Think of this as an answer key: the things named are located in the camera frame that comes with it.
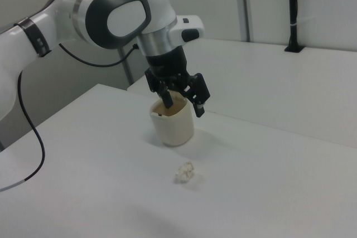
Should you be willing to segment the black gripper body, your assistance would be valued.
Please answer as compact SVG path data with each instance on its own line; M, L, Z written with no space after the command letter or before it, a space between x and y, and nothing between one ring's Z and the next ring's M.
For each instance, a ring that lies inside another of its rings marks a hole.
M145 71L148 82L155 77L165 79L175 77L188 82L190 74L187 72L187 59L182 46L178 46L170 52L157 56L146 56L149 69Z

